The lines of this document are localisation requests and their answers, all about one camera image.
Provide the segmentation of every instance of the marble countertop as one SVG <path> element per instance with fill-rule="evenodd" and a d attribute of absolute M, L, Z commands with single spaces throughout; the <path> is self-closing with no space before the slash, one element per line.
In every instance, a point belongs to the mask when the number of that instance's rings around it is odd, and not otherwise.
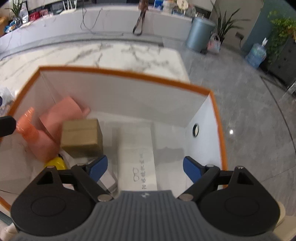
<path fill-rule="evenodd" d="M 0 61 L 0 86 L 17 93 L 38 66 L 68 65 L 135 71 L 189 83 L 179 53 L 127 42 L 71 42 L 21 52 Z"/>

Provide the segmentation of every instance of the pink plastic bottle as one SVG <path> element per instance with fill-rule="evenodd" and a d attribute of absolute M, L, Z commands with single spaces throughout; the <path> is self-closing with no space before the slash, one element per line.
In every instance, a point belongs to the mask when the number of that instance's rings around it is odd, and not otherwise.
<path fill-rule="evenodd" d="M 31 124 L 33 113 L 34 108 L 31 107 L 19 118 L 16 131 L 27 141 L 29 148 L 39 161 L 48 162 L 57 156 L 59 146 L 44 131 L 37 130 Z"/>

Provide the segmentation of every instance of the plant in vase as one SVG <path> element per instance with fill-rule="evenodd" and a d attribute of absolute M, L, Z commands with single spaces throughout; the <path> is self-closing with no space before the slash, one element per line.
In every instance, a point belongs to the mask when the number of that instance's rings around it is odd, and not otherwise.
<path fill-rule="evenodd" d="M 5 8 L 5 9 L 10 9 L 15 15 L 15 24 L 17 25 L 17 27 L 22 25 L 22 19 L 20 18 L 20 11 L 22 9 L 22 4 L 23 4 L 23 1 L 20 2 L 20 0 L 17 0 L 17 2 L 14 2 L 14 0 L 12 0 L 12 8 Z"/>
<path fill-rule="evenodd" d="M 250 19 L 247 18 L 235 18 L 232 19 L 232 17 L 238 12 L 240 11 L 240 8 L 238 8 L 236 11 L 234 11 L 231 15 L 230 18 L 226 19 L 226 13 L 227 11 L 225 11 L 224 13 L 224 17 L 222 18 L 222 13 L 220 10 L 219 5 L 217 5 L 218 9 L 216 8 L 216 6 L 213 4 L 213 2 L 211 1 L 212 5 L 213 5 L 213 9 L 217 14 L 217 21 L 216 21 L 216 27 L 217 27 L 217 34 L 220 38 L 220 41 L 223 42 L 225 35 L 227 34 L 227 32 L 232 29 L 232 28 L 237 28 L 237 29 L 244 29 L 243 27 L 234 25 L 237 22 L 245 22 L 245 21 L 250 21 Z"/>
<path fill-rule="evenodd" d="M 268 63 L 272 64 L 279 56 L 287 39 L 292 37 L 296 41 L 296 20 L 292 18 L 277 17 L 277 11 L 271 11 L 268 15 L 273 29 L 269 37 L 267 47 Z"/>

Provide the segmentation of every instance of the yellow object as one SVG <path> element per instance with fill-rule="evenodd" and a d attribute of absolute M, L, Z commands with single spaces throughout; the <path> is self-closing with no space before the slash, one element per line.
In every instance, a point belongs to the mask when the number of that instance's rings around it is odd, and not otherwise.
<path fill-rule="evenodd" d="M 60 157 L 53 158 L 48 163 L 45 164 L 44 168 L 47 166 L 55 166 L 58 170 L 68 169 L 64 160 Z"/>

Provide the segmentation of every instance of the small cardboard box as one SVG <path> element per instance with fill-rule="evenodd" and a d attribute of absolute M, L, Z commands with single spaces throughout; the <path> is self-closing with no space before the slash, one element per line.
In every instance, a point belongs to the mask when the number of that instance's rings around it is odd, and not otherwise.
<path fill-rule="evenodd" d="M 97 119 L 71 120 L 63 123 L 61 148 L 73 158 L 103 154 L 103 137 Z"/>

